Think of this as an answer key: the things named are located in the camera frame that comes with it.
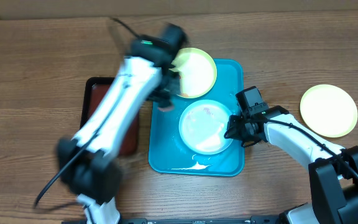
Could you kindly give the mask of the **green and orange sponge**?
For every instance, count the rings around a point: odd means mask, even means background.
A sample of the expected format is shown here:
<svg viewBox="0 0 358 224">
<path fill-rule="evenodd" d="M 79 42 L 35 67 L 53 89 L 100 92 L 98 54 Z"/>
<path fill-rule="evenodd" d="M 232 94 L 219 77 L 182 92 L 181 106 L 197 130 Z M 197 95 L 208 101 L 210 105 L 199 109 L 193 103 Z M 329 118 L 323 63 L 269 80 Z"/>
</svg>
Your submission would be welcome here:
<svg viewBox="0 0 358 224">
<path fill-rule="evenodd" d="M 158 107 L 159 111 L 168 112 L 174 109 L 174 105 L 170 103 L 168 106 Z"/>
</svg>

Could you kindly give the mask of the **yellow-green plate with red stain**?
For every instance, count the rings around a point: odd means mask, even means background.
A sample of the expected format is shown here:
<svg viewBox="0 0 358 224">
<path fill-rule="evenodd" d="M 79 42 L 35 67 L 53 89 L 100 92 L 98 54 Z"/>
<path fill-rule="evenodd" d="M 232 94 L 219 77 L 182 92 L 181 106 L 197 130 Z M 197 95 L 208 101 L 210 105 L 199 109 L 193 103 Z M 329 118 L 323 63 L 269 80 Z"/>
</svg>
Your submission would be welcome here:
<svg viewBox="0 0 358 224">
<path fill-rule="evenodd" d="M 172 70 L 180 76 L 182 98 L 198 98 L 212 89 L 217 79 L 217 68 L 212 57 L 205 51 L 193 47 L 179 50 Z"/>
</svg>

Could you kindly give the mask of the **light blue plate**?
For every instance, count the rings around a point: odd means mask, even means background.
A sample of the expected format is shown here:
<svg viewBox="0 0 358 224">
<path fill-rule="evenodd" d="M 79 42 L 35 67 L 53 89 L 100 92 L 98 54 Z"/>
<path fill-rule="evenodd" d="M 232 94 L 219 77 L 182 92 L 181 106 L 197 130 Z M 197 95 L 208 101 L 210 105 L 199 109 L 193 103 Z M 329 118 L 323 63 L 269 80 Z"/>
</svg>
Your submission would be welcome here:
<svg viewBox="0 0 358 224">
<path fill-rule="evenodd" d="M 190 104 L 179 120 L 180 137 L 192 151 L 214 155 L 226 150 L 232 139 L 224 137 L 231 112 L 214 100 L 199 100 Z"/>
</svg>

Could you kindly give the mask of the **yellow plate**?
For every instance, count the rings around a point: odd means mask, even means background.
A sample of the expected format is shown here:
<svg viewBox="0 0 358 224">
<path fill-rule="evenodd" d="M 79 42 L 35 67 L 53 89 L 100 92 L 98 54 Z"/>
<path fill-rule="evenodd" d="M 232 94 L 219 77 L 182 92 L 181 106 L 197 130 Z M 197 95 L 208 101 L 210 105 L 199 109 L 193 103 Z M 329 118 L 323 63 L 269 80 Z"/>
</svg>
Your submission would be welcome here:
<svg viewBox="0 0 358 224">
<path fill-rule="evenodd" d="M 310 129 L 329 138 L 349 134 L 358 120 L 352 97 L 343 89 L 328 84 L 313 86 L 303 94 L 300 113 Z"/>
</svg>

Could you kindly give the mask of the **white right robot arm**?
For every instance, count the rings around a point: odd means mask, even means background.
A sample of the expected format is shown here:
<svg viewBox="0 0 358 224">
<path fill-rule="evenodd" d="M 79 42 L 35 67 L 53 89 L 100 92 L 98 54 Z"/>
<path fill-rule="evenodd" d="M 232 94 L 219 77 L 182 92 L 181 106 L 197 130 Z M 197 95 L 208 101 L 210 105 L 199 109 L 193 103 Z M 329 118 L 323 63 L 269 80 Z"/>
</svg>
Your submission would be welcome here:
<svg viewBox="0 0 358 224">
<path fill-rule="evenodd" d="M 224 137 L 242 147 L 261 141 L 277 146 L 308 171 L 311 203 L 281 213 L 279 223 L 358 223 L 358 146 L 319 137 L 281 106 L 231 115 Z"/>
</svg>

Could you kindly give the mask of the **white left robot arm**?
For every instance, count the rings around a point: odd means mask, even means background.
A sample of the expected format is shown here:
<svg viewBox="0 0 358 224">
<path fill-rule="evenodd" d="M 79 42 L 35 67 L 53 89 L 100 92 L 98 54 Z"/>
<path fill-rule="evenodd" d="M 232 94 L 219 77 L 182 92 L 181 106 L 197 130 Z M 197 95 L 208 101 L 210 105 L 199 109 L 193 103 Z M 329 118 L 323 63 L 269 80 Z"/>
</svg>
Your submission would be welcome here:
<svg viewBox="0 0 358 224">
<path fill-rule="evenodd" d="M 114 160 L 145 101 L 171 106 L 179 91 L 173 61 L 186 42 L 184 34 L 134 39 L 95 112 L 71 139 L 59 140 L 55 178 L 77 196 L 87 223 L 119 223 L 114 198 L 122 172 Z"/>
</svg>

